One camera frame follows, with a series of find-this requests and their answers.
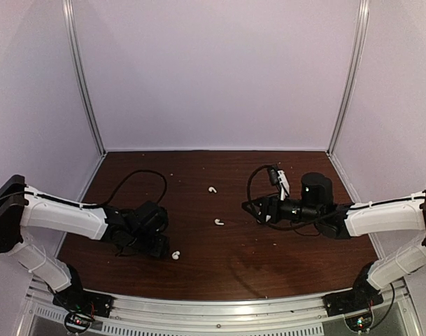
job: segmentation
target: aluminum frame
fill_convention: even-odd
[[[88,125],[90,126],[90,131],[92,133],[94,143],[96,144],[99,155],[102,156],[106,153],[106,149],[104,148],[104,144],[102,142],[99,127],[93,112],[92,101],[88,93],[87,80],[85,78],[85,73],[82,66],[82,57],[80,56],[78,36],[76,33],[76,23],[73,14],[73,1],[62,0],[62,5],[64,9],[65,25],[68,33],[71,56],[73,59],[74,70],[76,72],[76,80],[78,82],[80,97],[82,98],[84,111],[87,116]]]
[[[367,37],[369,20],[369,0],[360,0],[359,15],[357,17],[357,25],[355,31],[353,53],[351,55],[350,67],[346,78],[345,89],[343,91],[342,100],[340,103],[339,114],[337,116],[336,125],[332,132],[331,141],[327,153],[333,155],[336,149],[337,141],[339,140],[343,122],[350,105],[351,96],[354,92],[357,70],[360,66],[360,59],[364,49],[365,38]]]
[[[422,336],[418,317],[406,284],[403,280],[394,282],[396,302],[408,336]],[[114,297],[110,318],[97,318],[94,333],[109,328],[146,331],[151,335],[255,335],[280,333],[280,330],[313,328],[326,321],[342,319],[342,315],[327,317],[322,297],[325,293],[296,297],[240,300],[240,301],[182,301],[158,300],[126,295]],[[383,291],[387,307],[392,291]],[[52,295],[40,279],[33,279],[28,293],[27,304],[22,315],[17,336],[27,336],[35,316],[62,321],[62,308],[52,305]],[[107,332],[107,335],[119,335]]]

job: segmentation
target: wooden surface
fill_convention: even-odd
[[[360,268],[376,259],[368,237],[336,241],[301,237],[258,225],[241,210],[246,182],[263,164],[278,163],[299,197],[300,178],[321,172],[334,182],[335,202],[349,202],[324,153],[314,152],[158,152],[110,153],[85,198],[102,202],[135,169],[155,169],[169,188],[161,205],[169,212],[171,251],[156,260],[144,255],[115,257],[115,247],[69,234],[60,253],[73,265],[86,288],[149,298],[240,300],[278,298],[350,287]],[[208,193],[214,186],[217,194]],[[112,205],[122,208],[156,200],[162,190],[157,176],[135,176]],[[253,197],[273,193],[267,173],[256,179]],[[225,226],[219,227],[219,218]],[[302,232],[313,233],[304,228]]]

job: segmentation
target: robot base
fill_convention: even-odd
[[[113,297],[106,294],[89,292],[88,290],[83,291],[83,297],[84,297],[84,301],[90,302],[93,304],[94,306],[93,314],[95,316],[106,317],[106,318],[110,316]],[[54,300],[52,300],[52,304],[54,306],[63,307],[61,302],[56,297],[54,297]],[[92,306],[89,304],[86,307],[82,307],[81,312],[90,316],[92,313]]]
[[[383,303],[381,294],[372,295],[371,306],[380,305]],[[356,292],[346,290],[339,293],[327,294],[324,297],[325,308],[328,316],[336,316],[341,314],[349,314],[369,308],[368,300],[357,300]]]

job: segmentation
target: white plastic piece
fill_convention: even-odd
[[[280,200],[283,201],[286,197],[289,197],[290,194],[290,185],[289,182],[287,182],[283,170],[278,170],[278,182],[281,186]]]
[[[414,195],[425,196],[423,192]],[[349,210],[345,224],[352,237],[381,231],[425,230],[423,211],[420,209],[423,202],[423,199],[415,199],[382,205],[357,203],[352,208],[369,207]]]
[[[43,246],[34,245],[34,239],[21,228],[22,243],[18,243],[7,255],[16,259],[26,267],[29,273],[34,273],[50,287],[60,292],[71,285],[71,275],[68,267],[56,258],[47,255]]]
[[[32,187],[26,187],[26,191],[44,194]],[[25,195],[24,197],[29,203],[24,207],[20,222],[23,227],[50,228],[86,236],[93,240],[100,240],[107,229],[106,213],[102,208],[84,209],[82,203],[78,206],[70,206],[43,199],[40,196]]]
[[[386,287],[391,282],[426,265],[425,232],[382,260],[376,261],[368,271],[368,282],[375,289]]]
[[[174,253],[172,253],[172,258],[174,260],[178,260],[180,257],[180,251],[175,251]]]

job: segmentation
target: vent grille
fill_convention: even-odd
[[[114,323],[104,322],[102,333],[109,336],[191,336],[188,333],[174,334],[172,332],[152,332],[142,328],[127,327],[126,325],[116,325]],[[224,332],[223,335],[236,336],[324,336],[321,323],[306,325],[296,328],[286,328],[276,332],[261,332],[242,334],[240,332]]]
[[[41,305],[37,306],[36,315],[56,322],[63,322],[65,318],[65,315],[60,311]]]
[[[63,323],[66,313],[51,307],[41,304],[37,305],[35,314],[47,320],[52,320],[58,323]],[[127,326],[124,324],[116,324],[110,321],[103,321],[102,326],[99,326],[99,331],[102,335],[108,336],[201,336],[212,335],[211,332],[155,332],[154,330],[146,330],[144,328]],[[321,323],[314,323],[311,325],[304,325],[301,327],[284,328],[278,330],[271,330],[270,332],[221,332],[221,335],[233,336],[325,336],[323,326]]]

